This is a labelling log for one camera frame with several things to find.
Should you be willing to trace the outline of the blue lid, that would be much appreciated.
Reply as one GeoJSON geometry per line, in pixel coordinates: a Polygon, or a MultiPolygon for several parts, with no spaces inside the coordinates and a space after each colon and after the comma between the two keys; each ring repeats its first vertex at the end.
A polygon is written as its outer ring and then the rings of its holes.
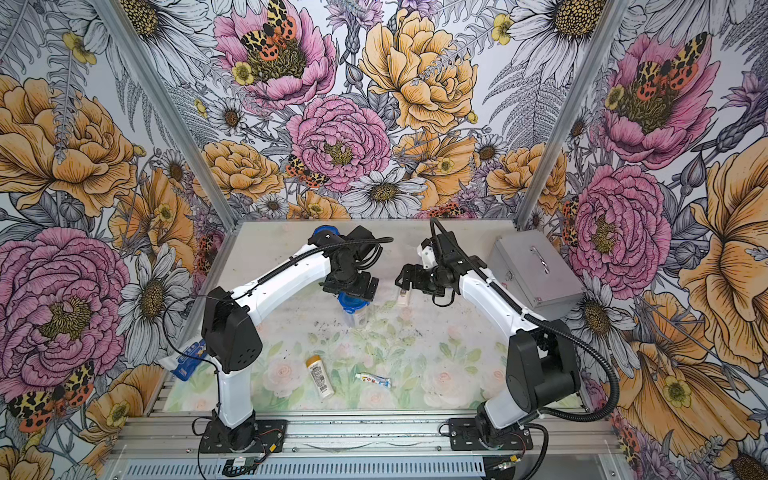
{"type": "Polygon", "coordinates": [[[339,235],[339,231],[338,231],[338,229],[337,229],[335,226],[331,226],[331,225],[321,225],[321,226],[317,227],[317,228],[316,228],[316,229],[313,231],[313,235],[314,235],[314,236],[316,236],[316,235],[319,235],[319,234],[332,234],[332,235],[339,235]]]}
{"type": "Polygon", "coordinates": [[[365,299],[353,297],[345,292],[339,293],[337,299],[342,310],[350,315],[356,314],[370,304],[370,302],[365,299]]]}

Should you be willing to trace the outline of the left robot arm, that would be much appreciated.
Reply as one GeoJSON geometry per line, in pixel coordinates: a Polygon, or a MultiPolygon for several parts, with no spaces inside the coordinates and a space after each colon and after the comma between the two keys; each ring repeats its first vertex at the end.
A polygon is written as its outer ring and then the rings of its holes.
{"type": "Polygon", "coordinates": [[[343,235],[332,226],[315,229],[307,243],[262,276],[205,295],[202,340],[217,369],[218,400],[202,434],[203,453],[254,452],[267,433],[260,430],[251,402],[250,375],[263,351],[257,327],[279,306],[312,283],[339,299],[350,314],[374,300],[379,279],[369,269],[391,237],[376,238],[363,226],[343,235]]]}

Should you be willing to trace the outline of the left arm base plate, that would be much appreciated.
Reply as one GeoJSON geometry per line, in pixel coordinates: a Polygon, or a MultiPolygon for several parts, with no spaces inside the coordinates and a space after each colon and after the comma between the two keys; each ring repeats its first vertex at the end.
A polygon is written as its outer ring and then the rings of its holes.
{"type": "Polygon", "coordinates": [[[201,454],[280,453],[288,422],[280,419],[246,419],[237,427],[227,427],[219,418],[210,422],[201,437],[201,454]]]}

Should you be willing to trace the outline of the clear plastic cup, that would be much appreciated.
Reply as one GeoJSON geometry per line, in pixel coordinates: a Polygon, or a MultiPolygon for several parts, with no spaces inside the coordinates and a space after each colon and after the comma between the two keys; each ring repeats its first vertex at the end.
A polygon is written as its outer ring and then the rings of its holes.
{"type": "Polygon", "coordinates": [[[365,307],[362,307],[356,310],[345,309],[343,311],[344,313],[343,319],[345,324],[350,328],[363,328],[368,323],[370,312],[371,312],[370,305],[367,305],[365,307]]]}

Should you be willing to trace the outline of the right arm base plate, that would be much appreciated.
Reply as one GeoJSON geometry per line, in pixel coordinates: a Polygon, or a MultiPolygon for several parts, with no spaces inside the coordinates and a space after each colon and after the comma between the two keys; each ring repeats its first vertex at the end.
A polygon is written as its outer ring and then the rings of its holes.
{"type": "Polygon", "coordinates": [[[452,451],[514,451],[525,453],[533,448],[533,440],[528,430],[513,424],[497,429],[488,420],[481,417],[450,418],[439,433],[447,436],[452,451]]]}

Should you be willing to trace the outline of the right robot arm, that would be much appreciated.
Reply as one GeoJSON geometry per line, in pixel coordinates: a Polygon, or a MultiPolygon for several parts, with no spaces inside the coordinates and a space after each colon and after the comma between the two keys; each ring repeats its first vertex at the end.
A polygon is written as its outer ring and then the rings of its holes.
{"type": "Polygon", "coordinates": [[[545,408],[579,391],[578,355],[563,322],[547,321],[527,308],[484,261],[467,255],[451,232],[431,234],[417,252],[420,262],[402,267],[397,287],[434,299],[459,295],[507,337],[505,386],[476,415],[486,444],[524,429],[545,408]]]}

